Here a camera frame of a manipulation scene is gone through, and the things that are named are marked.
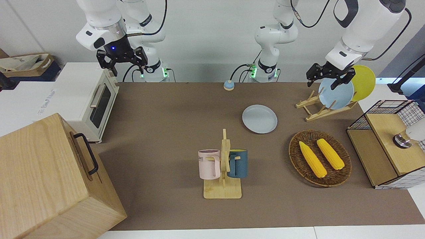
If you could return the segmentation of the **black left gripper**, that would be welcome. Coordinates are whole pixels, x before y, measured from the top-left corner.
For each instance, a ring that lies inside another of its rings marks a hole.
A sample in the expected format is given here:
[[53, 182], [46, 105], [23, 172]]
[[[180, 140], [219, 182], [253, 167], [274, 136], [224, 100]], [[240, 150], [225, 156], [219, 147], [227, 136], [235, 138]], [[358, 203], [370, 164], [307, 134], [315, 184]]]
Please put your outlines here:
[[341, 70], [329, 61], [326, 61], [323, 65], [314, 63], [306, 72], [307, 86], [311, 87], [311, 85], [318, 79], [331, 78], [335, 79], [334, 83], [330, 86], [331, 90], [334, 90], [342, 84], [348, 84], [351, 82], [355, 74], [356, 72], [354, 68], [345, 67]]

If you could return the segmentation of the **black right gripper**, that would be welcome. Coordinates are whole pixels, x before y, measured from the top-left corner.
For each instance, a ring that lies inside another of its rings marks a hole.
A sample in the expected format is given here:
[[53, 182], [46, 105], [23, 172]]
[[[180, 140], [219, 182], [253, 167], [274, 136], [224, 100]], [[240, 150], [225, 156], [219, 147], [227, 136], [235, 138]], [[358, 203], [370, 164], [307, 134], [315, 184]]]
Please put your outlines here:
[[138, 67], [141, 75], [144, 74], [144, 68], [148, 64], [143, 47], [140, 46], [133, 50], [127, 36], [105, 44], [104, 50], [97, 50], [97, 60], [100, 67], [107, 69], [114, 77], [118, 76], [116, 63], [130, 62]]

